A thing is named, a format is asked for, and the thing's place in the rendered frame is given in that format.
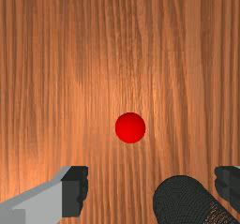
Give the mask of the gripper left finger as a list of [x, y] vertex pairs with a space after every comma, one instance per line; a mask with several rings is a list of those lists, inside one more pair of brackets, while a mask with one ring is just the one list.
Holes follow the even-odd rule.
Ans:
[[88, 192], [88, 168], [65, 166], [55, 177], [0, 203], [0, 224], [58, 224], [78, 217]]

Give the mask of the red ball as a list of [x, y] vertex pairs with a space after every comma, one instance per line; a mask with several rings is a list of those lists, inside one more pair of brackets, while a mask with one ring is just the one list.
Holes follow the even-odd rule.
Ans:
[[145, 122], [135, 112], [126, 112], [115, 122], [115, 133], [125, 143], [138, 142], [144, 136], [145, 131]]

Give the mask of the dark mesh basket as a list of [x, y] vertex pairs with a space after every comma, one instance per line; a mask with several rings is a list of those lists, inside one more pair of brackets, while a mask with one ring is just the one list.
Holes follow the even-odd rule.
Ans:
[[153, 196], [157, 224], [240, 224], [196, 179], [176, 175]]

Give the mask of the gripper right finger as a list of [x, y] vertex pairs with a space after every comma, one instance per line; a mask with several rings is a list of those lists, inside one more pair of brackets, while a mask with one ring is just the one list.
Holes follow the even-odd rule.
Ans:
[[240, 213], [240, 166], [215, 167], [217, 194]]

